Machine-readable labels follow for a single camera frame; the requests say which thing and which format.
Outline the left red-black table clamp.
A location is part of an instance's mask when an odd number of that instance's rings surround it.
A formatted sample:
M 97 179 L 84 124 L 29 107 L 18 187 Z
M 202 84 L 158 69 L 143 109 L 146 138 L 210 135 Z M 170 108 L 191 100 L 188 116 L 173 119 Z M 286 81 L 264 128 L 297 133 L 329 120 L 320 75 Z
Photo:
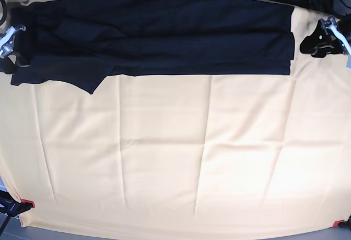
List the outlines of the left red-black table clamp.
M 11 218 L 27 212 L 32 208 L 35 208 L 33 201 L 22 199 L 20 202 L 17 202 L 9 192 L 1 191 L 1 213 L 7 217 L 1 224 L 0 234 L 2 235 Z

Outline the red-black table clamp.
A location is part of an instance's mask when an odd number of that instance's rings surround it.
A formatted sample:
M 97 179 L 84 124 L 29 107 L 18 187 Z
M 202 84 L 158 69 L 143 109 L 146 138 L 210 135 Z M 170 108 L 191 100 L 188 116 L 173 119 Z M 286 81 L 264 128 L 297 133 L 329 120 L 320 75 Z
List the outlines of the red-black table clamp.
M 351 216 L 348 218 L 348 220 L 339 220 L 335 221 L 333 224 L 333 227 L 339 227 L 339 228 L 346 228 L 346 229 L 351 229 Z
M 33 201 L 22 199 L 20 202 L 17 202 L 9 192 L 1 191 L 1 213 L 7 217 L 1 224 L 0 234 L 2 235 L 11 218 L 27 212 L 32 208 L 35 208 Z

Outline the dark navy T-shirt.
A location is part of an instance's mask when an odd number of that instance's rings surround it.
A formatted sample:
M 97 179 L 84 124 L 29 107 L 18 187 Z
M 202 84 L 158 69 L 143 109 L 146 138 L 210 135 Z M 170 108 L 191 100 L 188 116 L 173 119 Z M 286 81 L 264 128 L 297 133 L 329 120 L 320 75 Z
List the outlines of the dark navy T-shirt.
M 255 0 L 57 0 L 11 10 L 28 67 L 12 85 L 93 93 L 108 76 L 289 75 L 293 7 Z

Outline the yellow table cloth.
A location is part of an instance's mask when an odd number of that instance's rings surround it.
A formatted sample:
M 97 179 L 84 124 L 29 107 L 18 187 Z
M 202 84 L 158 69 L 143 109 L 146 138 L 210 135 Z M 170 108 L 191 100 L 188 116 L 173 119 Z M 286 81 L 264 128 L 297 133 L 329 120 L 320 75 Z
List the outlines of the yellow table cloth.
M 292 234 L 350 216 L 350 71 L 110 77 L 93 94 L 1 77 L 1 178 L 24 225 Z

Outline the right red-black table clamp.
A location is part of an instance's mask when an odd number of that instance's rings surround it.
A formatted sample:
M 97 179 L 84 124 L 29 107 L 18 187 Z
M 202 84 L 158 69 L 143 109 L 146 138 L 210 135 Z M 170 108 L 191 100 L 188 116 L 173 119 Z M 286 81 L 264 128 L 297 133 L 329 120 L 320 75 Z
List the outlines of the right red-black table clamp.
M 351 229 L 351 216 L 348 218 L 348 220 L 339 220 L 335 221 L 333 224 L 333 227 L 339 227 L 339 228 L 346 228 L 346 229 Z

